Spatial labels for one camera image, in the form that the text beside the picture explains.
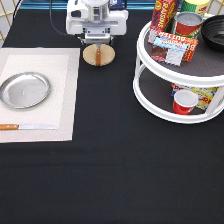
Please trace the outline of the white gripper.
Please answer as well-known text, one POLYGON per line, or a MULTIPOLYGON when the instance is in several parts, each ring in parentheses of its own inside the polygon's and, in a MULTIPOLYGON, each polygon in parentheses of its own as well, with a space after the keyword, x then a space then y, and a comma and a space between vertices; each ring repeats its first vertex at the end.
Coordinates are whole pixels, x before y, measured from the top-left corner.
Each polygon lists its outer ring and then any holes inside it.
POLYGON ((118 0, 69 0, 66 32, 83 44, 110 44, 115 36, 126 34, 128 11, 118 0))

